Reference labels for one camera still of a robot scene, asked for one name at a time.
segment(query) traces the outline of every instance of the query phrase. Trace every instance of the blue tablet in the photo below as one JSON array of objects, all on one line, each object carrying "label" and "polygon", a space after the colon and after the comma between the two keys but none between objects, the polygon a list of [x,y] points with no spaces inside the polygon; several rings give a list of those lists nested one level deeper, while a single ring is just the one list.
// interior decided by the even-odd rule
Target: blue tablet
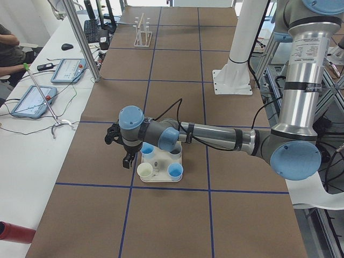
[{"label": "blue tablet", "polygon": [[85,59],[61,59],[51,78],[52,83],[76,83],[80,80],[87,64]]},{"label": "blue tablet", "polygon": [[[57,93],[56,87],[41,86],[41,90],[44,96],[50,97],[48,102],[51,104]],[[46,112],[47,108],[37,87],[31,85],[12,110],[11,115],[15,117],[40,118]]]}]

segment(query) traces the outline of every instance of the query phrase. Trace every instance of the black mouse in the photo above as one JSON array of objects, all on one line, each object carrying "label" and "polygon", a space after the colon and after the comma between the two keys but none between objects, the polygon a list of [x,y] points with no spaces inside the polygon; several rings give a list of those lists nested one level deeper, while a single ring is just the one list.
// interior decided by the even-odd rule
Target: black mouse
[{"label": "black mouse", "polygon": [[71,49],[71,48],[73,48],[74,46],[72,45],[72,44],[68,44],[68,43],[64,43],[62,46],[61,46],[61,49],[63,50],[63,51],[65,51],[65,50],[69,50],[69,49]]}]

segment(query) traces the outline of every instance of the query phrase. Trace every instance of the brown tabletop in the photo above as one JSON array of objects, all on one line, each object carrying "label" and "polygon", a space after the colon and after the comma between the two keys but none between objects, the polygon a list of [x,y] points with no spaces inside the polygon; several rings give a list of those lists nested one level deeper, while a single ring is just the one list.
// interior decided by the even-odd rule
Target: brown tabletop
[{"label": "brown tabletop", "polygon": [[[145,13],[150,48],[134,48]],[[237,23],[231,8],[127,7],[93,87],[27,257],[307,257],[285,181],[262,160],[183,144],[177,183],[144,183],[140,155],[122,168],[122,146],[104,143],[127,105],[158,116],[183,98],[182,121],[249,130],[262,106],[215,95]],[[176,108],[164,117],[176,116]],[[269,124],[265,111],[256,126]]]}]

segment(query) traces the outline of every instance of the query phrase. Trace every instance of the white desk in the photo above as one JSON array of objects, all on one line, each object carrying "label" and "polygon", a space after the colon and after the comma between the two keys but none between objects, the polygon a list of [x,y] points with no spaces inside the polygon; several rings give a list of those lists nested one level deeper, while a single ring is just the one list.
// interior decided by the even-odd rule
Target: white desk
[{"label": "white desk", "polygon": [[[88,19],[87,15],[79,16],[83,22]],[[70,43],[73,49],[62,51],[61,45]],[[49,63],[46,58],[82,58],[82,52],[70,27],[68,19],[64,20],[56,32],[52,35],[39,56],[31,65],[33,73],[37,71],[37,65]],[[52,85],[50,82],[52,73],[36,75],[41,85]],[[27,88],[33,82],[28,77],[23,79],[10,94],[9,98],[21,98]],[[67,85],[54,85],[60,92]],[[87,69],[83,77],[75,84],[77,96],[68,106],[66,113],[61,119],[68,119],[71,122],[79,121],[82,111],[93,87],[92,75]],[[53,110],[60,115],[67,103],[74,95],[70,86],[58,95]],[[15,103],[9,102],[10,110]],[[6,107],[0,108],[0,114],[7,113]],[[41,118],[39,120],[14,118],[12,116],[0,117],[2,127],[18,132],[32,132],[54,124],[53,118]],[[0,130],[0,160],[1,176],[0,181],[0,207],[1,221],[17,224],[29,228],[37,228],[45,206],[48,202],[56,178],[59,174],[69,145],[75,131],[69,126],[62,126],[55,129],[56,139],[54,140],[51,130],[45,130],[31,135],[20,135]],[[25,257],[30,245],[0,241],[0,257],[22,258]]]}]

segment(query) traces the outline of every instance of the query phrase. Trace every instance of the black keyboard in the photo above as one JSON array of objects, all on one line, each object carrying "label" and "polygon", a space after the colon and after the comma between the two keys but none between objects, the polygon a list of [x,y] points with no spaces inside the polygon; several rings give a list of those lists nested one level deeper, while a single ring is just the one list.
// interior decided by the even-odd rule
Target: black keyboard
[{"label": "black keyboard", "polygon": [[84,33],[87,43],[99,42],[98,30],[98,20],[86,20],[84,22]]}]

